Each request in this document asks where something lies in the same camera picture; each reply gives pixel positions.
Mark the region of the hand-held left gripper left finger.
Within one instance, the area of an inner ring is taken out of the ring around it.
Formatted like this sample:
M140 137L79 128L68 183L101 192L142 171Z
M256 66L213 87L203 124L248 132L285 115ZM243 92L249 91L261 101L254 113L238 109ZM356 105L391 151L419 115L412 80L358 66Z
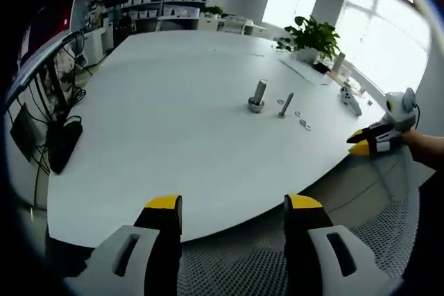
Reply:
M145 204L94 249L86 269L65 283L74 295L176 295L182 256L182 196Z

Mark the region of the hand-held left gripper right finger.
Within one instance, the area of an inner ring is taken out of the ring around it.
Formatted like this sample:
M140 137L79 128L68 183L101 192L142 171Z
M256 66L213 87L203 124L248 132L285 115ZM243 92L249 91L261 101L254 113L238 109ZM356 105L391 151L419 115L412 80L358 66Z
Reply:
M313 198L284 196L284 235L289 295L396 295L404 283L379 269L373 251Z

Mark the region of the person's right hand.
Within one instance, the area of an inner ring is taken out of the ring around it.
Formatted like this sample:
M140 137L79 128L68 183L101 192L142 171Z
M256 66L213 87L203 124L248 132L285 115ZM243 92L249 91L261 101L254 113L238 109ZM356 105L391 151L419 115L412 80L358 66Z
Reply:
M424 147L427 146L427 140L422 134L416 130L407 130L402 133L402 139L406 146L408 146L412 155L422 154Z

